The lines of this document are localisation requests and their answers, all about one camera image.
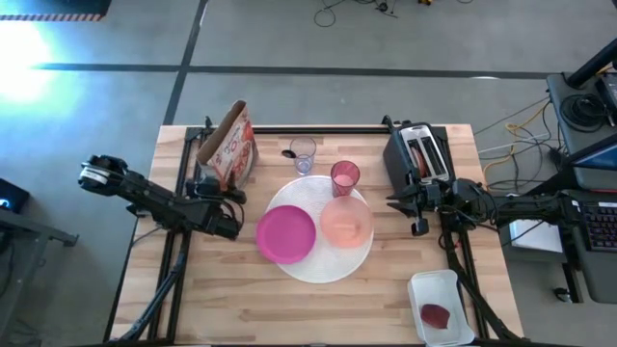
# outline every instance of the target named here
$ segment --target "keyboard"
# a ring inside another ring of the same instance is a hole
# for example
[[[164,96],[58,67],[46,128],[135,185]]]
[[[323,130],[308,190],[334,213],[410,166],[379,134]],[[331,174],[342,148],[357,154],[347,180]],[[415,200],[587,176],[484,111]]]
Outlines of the keyboard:
[[[584,204],[583,215],[591,251],[617,253],[617,203]]]

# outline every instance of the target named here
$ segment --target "gray floor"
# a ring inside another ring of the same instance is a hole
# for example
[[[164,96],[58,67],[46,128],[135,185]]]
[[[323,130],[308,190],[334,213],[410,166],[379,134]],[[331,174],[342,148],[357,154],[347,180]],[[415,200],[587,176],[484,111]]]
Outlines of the gray floor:
[[[10,48],[3,58],[11,64],[179,65],[198,3],[116,0],[101,23],[0,22],[0,42]],[[312,22],[320,3],[210,0],[192,64],[550,72],[576,68],[617,32],[610,0],[475,0],[466,6],[437,0],[430,8],[399,0],[398,19],[348,1],[334,8],[331,28]],[[21,59],[19,38],[38,54]],[[123,200],[80,190],[79,164],[108,153],[146,174],[176,73],[0,72],[12,77],[10,86],[0,82],[0,175],[33,194],[30,216],[81,235],[74,249],[50,249],[21,315],[40,330],[44,346],[97,343],[135,220]],[[189,73],[174,124],[220,120],[242,98],[259,124],[375,123],[388,114],[471,123],[477,131],[544,96],[542,80]],[[538,107],[510,121],[522,122]],[[554,139],[550,107],[547,122]],[[540,119],[527,128],[547,132]],[[479,150],[511,141],[502,124],[476,137]],[[529,178],[539,154],[530,150],[519,162],[525,164],[521,177]],[[512,163],[495,167],[488,180],[511,179],[513,169]],[[553,172],[545,163],[538,178]],[[509,260],[508,269],[528,337],[611,344],[617,307],[558,303],[550,294],[564,282],[558,265]]]

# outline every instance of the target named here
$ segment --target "red food item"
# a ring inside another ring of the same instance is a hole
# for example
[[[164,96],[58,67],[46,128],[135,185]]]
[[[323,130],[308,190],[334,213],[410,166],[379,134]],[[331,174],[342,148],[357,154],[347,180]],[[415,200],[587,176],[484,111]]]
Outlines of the red food item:
[[[435,329],[447,329],[450,312],[439,305],[427,304],[420,310],[420,318]]]

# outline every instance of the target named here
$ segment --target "white container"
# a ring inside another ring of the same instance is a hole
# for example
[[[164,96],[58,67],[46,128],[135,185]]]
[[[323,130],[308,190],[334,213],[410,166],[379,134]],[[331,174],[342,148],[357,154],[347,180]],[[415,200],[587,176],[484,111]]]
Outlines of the white container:
[[[457,279],[454,271],[440,270],[415,274],[407,283],[417,335],[428,346],[466,345],[475,338],[463,312],[463,304],[456,289]],[[422,321],[420,310],[426,304],[439,305],[450,312],[446,329],[436,329]]]

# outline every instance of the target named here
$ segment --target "wooden table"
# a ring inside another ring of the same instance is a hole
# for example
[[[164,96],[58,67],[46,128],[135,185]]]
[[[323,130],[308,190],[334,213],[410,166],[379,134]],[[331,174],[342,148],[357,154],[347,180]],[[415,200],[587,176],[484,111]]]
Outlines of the wooden table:
[[[484,182],[471,127],[446,128],[457,177]],[[161,127],[154,152],[149,179],[170,190],[175,187],[185,130]],[[382,159],[388,135],[312,135],[318,145],[313,174],[329,174],[332,164],[343,158],[358,164],[362,172],[358,189],[373,212],[375,238],[354,274],[334,283],[304,283],[258,252],[255,224],[275,193],[298,176],[281,156],[294,137],[256,135],[260,157],[244,188],[249,199],[246,224],[236,242],[193,233],[175,342],[419,343],[407,282],[415,273],[446,269],[447,263],[437,243],[437,216],[427,214],[429,234],[412,237],[411,220],[386,206],[386,196],[392,193]],[[135,237],[153,227],[152,220],[141,220]],[[478,228],[469,238],[482,294],[509,329],[523,335],[497,235]],[[164,240],[165,232],[155,233],[132,250],[112,337],[125,333],[152,298]],[[164,308],[169,308],[169,300]],[[475,328],[469,297],[465,302]],[[167,327],[168,313],[163,312],[159,332]]]

